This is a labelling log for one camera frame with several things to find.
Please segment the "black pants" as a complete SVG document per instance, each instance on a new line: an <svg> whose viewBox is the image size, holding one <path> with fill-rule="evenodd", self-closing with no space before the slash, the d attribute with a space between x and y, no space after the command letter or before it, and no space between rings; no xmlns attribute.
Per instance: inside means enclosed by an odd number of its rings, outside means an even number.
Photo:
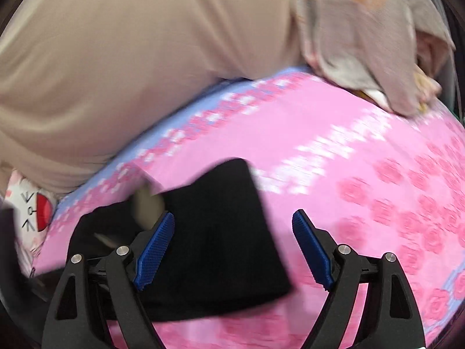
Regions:
<svg viewBox="0 0 465 349"><path fill-rule="evenodd" d="M139 297L154 322L232 314L292 290L246 161L223 162L180 188L144 184L122 202L83 215L69 255L107 256L174 216L174 235L154 280Z"/></svg>

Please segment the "white cat face pillow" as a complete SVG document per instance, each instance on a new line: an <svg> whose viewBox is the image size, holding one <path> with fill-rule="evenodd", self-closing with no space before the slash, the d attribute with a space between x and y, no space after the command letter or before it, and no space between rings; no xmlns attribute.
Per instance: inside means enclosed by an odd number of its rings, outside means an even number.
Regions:
<svg viewBox="0 0 465 349"><path fill-rule="evenodd" d="M58 200L53 193L13 170L5 201L14 212L15 244L21 271L31 277L35 272L33 262L47 237Z"/></svg>

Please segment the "pink floral bed sheet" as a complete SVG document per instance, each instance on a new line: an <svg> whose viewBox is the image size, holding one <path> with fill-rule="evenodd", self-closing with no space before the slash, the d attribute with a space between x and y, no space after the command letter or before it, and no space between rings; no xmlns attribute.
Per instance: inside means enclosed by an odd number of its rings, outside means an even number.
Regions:
<svg viewBox="0 0 465 349"><path fill-rule="evenodd" d="M35 270L63 265L82 215L118 202L141 176L176 188L228 158L251 165L296 287L262 312L157 325L168 348L298 348L326 293L291 230L303 209L358 253L394 253L425 341L442 342L464 311L464 128L440 103L411 120L309 72L240 82L147 130L59 203Z"/></svg>

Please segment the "beige duvet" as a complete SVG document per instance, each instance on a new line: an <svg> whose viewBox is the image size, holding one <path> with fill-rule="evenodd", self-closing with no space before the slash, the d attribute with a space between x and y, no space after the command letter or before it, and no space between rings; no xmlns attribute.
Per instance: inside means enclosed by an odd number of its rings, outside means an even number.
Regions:
<svg viewBox="0 0 465 349"><path fill-rule="evenodd" d="M300 61L291 0L1 0L1 185L73 191L203 90Z"/></svg>

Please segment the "grey floral blanket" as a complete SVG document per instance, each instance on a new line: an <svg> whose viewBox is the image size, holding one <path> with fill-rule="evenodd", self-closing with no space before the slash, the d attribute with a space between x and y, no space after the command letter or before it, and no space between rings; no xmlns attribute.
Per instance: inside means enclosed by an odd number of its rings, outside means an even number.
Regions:
<svg viewBox="0 0 465 349"><path fill-rule="evenodd" d="M292 0L301 53L319 75L414 117L439 96L455 46L431 0Z"/></svg>

